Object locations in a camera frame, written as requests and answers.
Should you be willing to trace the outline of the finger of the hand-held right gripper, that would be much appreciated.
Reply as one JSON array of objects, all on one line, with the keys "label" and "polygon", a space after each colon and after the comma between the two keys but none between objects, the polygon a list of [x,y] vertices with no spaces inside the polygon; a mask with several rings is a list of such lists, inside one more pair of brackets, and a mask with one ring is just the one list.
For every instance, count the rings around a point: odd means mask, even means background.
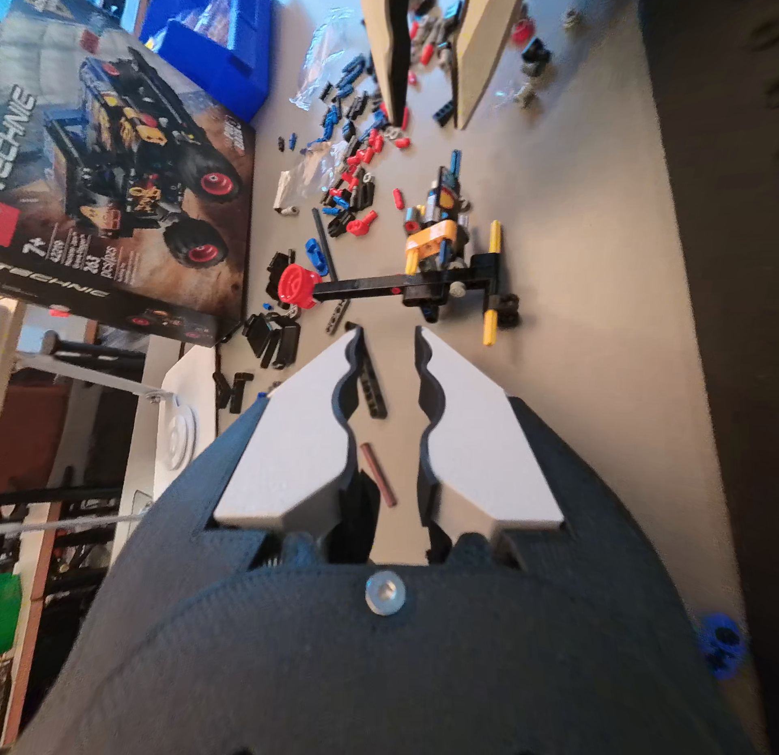
[{"label": "finger of the hand-held right gripper", "polygon": [[524,0],[465,0],[453,42],[457,129],[465,129],[482,99]]},{"label": "finger of the hand-held right gripper", "polygon": [[379,88],[390,123],[403,122],[411,38],[407,21],[410,0],[360,0]]}]

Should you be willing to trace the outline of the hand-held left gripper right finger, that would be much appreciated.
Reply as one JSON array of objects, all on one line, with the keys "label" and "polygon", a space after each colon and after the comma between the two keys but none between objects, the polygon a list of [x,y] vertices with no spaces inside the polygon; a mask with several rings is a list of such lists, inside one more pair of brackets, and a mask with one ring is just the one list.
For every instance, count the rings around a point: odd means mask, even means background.
[{"label": "hand-held left gripper right finger", "polygon": [[415,328],[420,442],[417,505],[428,562],[466,535],[499,545],[507,531],[556,531],[561,507],[509,394],[426,327]]}]

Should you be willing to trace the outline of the pile of small toy pins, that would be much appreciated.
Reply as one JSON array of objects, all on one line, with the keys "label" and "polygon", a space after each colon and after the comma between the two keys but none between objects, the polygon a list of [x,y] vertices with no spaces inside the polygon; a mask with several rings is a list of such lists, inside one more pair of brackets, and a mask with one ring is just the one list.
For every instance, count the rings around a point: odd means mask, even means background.
[{"label": "pile of small toy pins", "polygon": [[[410,0],[407,21],[411,38],[411,65],[408,70],[409,86],[416,82],[417,67],[428,65],[432,58],[439,60],[442,67],[450,69],[453,62],[453,50],[450,36],[458,28],[463,12],[463,2],[454,3],[444,13],[430,16],[428,5],[435,0]],[[357,64],[340,81],[344,87],[332,98],[325,98],[322,92],[320,100],[326,104],[321,127],[323,134],[307,145],[300,145],[302,154],[305,146],[317,142],[347,143],[346,154],[341,167],[340,180],[321,197],[325,214],[334,218],[329,234],[333,237],[343,232],[355,232],[346,224],[349,215],[370,207],[374,195],[374,178],[367,172],[367,165],[379,154],[385,144],[395,144],[398,148],[407,148],[410,138],[407,135],[407,104],[404,108],[403,122],[399,127],[388,119],[383,95],[375,74],[372,53],[368,58],[358,58]]]}]

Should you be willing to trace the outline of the black axle with printed brick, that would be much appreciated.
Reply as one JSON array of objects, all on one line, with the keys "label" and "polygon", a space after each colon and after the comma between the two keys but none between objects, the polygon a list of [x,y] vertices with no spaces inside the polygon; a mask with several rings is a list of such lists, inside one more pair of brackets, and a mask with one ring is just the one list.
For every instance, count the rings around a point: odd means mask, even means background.
[{"label": "black axle with printed brick", "polygon": [[456,218],[461,209],[461,150],[452,151],[449,166],[439,167],[435,187],[435,208],[439,219]]}]

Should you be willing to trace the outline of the black orange toy chassis assembly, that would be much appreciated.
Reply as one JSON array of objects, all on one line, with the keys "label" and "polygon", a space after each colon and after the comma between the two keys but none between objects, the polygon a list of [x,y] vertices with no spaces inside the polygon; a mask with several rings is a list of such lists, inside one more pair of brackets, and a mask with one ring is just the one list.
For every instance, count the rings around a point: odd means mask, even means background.
[{"label": "black orange toy chassis assembly", "polygon": [[418,308],[426,322],[436,323],[441,308],[450,298],[479,292],[482,294],[482,344],[491,347],[500,330],[510,330],[520,324],[518,297],[501,290],[502,226],[493,221],[488,250],[473,253],[466,261],[470,231],[465,223],[463,197],[456,218],[439,219],[435,208],[438,176],[428,191],[424,207],[407,210],[402,273],[322,282],[314,298],[321,303],[396,296],[406,307]]}]

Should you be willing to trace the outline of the black toy connector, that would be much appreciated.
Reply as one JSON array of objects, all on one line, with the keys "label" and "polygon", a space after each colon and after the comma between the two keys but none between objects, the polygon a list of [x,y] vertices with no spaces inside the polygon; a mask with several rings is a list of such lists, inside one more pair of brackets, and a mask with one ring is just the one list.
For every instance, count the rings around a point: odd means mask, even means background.
[{"label": "black toy connector", "polygon": [[551,51],[538,37],[534,37],[521,54],[522,70],[530,78],[537,78],[551,61]]}]

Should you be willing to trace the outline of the clear plastic bag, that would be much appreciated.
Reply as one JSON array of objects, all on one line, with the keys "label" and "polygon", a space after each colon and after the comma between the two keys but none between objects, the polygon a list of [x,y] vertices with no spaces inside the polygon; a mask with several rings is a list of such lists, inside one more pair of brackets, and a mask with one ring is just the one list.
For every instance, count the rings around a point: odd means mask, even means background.
[{"label": "clear plastic bag", "polygon": [[346,149],[345,141],[305,146],[297,165],[280,174],[273,210],[283,216],[297,215],[306,200],[333,187],[340,180]]},{"label": "clear plastic bag", "polygon": [[330,10],[313,32],[290,103],[309,112],[323,91],[325,98],[334,97],[358,58],[368,58],[362,17],[351,8]]}]

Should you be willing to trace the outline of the brown toy axle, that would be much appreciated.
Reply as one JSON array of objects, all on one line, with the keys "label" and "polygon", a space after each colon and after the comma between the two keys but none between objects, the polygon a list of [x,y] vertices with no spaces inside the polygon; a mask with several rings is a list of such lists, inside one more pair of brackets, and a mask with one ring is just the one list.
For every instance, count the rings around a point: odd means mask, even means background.
[{"label": "brown toy axle", "polygon": [[387,477],[385,476],[384,469],[375,454],[373,446],[368,442],[361,443],[359,445],[359,450],[361,451],[362,456],[365,459],[370,472],[372,473],[372,477],[376,486],[379,488],[379,492],[385,505],[390,509],[395,508],[397,505],[395,492]]}]

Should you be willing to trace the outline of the short black toy beam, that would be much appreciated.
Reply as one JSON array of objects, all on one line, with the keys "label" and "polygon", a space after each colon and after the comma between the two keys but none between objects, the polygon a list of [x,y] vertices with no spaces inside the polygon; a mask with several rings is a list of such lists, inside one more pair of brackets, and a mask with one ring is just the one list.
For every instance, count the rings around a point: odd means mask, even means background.
[{"label": "short black toy beam", "polygon": [[387,408],[383,393],[372,361],[367,356],[365,356],[362,367],[358,373],[358,380],[362,388],[370,417],[379,420],[386,419]]}]

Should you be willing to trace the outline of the white book stand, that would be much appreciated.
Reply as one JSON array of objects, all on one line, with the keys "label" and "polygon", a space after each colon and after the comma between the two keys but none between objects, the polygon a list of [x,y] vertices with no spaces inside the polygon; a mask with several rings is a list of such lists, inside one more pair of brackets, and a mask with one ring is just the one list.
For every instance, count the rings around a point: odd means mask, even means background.
[{"label": "white book stand", "polygon": [[140,529],[140,542],[151,536],[166,536],[166,542],[181,542],[203,531],[215,508],[218,495],[209,495],[217,479],[209,474],[207,463],[196,465],[193,473],[177,482],[192,461],[217,435],[216,351],[193,346],[173,364],[161,386],[122,380],[62,365],[92,381],[122,383],[120,390],[140,399],[141,419],[136,421],[131,441],[131,462],[122,488],[119,513],[90,512],[43,523],[3,523],[2,536],[70,530],[84,532],[110,526],[134,525]]}]

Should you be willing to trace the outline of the blue bin with plastic bags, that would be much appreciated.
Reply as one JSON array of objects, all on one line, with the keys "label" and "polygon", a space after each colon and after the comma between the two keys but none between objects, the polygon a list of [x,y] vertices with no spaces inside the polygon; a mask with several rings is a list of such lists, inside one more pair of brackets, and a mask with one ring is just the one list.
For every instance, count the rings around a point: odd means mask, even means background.
[{"label": "blue bin with plastic bags", "polygon": [[267,98],[270,0],[151,0],[140,39],[246,122]]}]

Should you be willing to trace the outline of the red wheel hub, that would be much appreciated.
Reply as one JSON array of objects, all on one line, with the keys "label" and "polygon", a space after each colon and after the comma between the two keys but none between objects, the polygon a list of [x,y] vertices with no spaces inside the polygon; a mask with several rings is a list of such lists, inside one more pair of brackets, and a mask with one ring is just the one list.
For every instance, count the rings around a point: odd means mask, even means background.
[{"label": "red wheel hub", "polygon": [[278,280],[278,299],[280,303],[296,305],[310,310],[317,305],[314,292],[323,277],[297,263],[290,263]]}]

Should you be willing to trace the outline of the black curved toy piece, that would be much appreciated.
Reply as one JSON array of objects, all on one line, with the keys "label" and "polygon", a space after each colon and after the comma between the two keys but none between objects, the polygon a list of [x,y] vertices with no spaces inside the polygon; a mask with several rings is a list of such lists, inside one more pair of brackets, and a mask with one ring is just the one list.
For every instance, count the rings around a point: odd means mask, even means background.
[{"label": "black curved toy piece", "polygon": [[288,250],[287,253],[277,252],[274,254],[267,267],[269,276],[266,292],[271,299],[278,303],[282,310],[288,310],[290,308],[290,304],[280,300],[278,294],[279,281],[281,275],[284,273],[287,267],[292,263],[295,263],[295,258],[295,250]]}]

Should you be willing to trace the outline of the blue toy pin connector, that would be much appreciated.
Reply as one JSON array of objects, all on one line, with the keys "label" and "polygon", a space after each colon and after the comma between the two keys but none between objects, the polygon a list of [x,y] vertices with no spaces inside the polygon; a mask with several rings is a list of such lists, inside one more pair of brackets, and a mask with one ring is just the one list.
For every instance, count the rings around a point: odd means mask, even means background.
[{"label": "blue toy pin connector", "polygon": [[697,638],[709,670],[717,681],[735,678],[741,669],[746,643],[738,624],[724,613],[699,618]]}]

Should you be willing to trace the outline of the truck print toy set box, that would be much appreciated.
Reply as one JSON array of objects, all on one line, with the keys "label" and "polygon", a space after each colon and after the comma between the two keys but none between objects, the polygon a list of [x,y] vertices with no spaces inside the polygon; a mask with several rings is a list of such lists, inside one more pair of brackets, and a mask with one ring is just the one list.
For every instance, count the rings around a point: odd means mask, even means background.
[{"label": "truck print toy set box", "polygon": [[2,0],[3,297],[226,341],[254,150],[248,123],[87,0]]}]

